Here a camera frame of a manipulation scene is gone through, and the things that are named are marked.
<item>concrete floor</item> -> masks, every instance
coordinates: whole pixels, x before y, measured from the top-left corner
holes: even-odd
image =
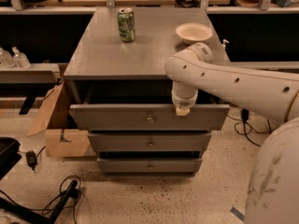
[[[0,102],[0,135],[17,139],[20,151],[37,153],[45,146],[45,133],[26,137],[37,107],[28,115],[19,116],[20,102]],[[239,109],[231,108],[229,115],[239,119]],[[235,123],[227,118],[222,130],[213,132],[195,176],[106,176],[99,170],[95,157],[51,158],[44,150],[35,172],[27,166],[22,153],[23,158],[1,180],[0,190],[26,207],[43,208],[59,193],[67,176],[78,175],[82,179],[82,198],[76,206],[78,224],[240,224],[242,221],[231,209],[245,213],[250,170],[259,148],[235,132]],[[250,114],[249,123],[257,130],[266,130],[264,118]],[[267,135],[249,136],[261,144]],[[0,217],[0,224],[9,223],[2,217],[27,223],[3,211]],[[56,223],[74,223],[72,210],[65,209]]]

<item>metal tabletop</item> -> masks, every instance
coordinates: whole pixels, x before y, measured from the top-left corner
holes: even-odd
[[[119,37],[119,8],[99,7],[93,14],[64,73],[68,80],[161,79],[164,64],[175,52],[187,48],[176,34],[182,23],[209,26],[213,36],[206,42],[214,63],[227,60],[221,42],[201,8],[132,7],[135,13],[135,41]]]

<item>green can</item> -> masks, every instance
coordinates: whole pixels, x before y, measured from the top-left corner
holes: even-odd
[[[135,40],[135,18],[130,8],[121,8],[118,12],[119,33],[122,41]]]

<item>white bowl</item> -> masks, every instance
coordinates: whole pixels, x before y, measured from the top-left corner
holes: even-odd
[[[177,27],[177,35],[187,45],[206,41],[213,36],[213,31],[200,23],[185,23]]]

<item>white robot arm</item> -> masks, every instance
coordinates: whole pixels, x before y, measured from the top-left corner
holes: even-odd
[[[299,75],[211,64],[210,48],[197,43],[165,65],[173,80],[178,115],[187,115],[197,89],[284,123],[263,143],[253,165],[246,224],[299,223]]]

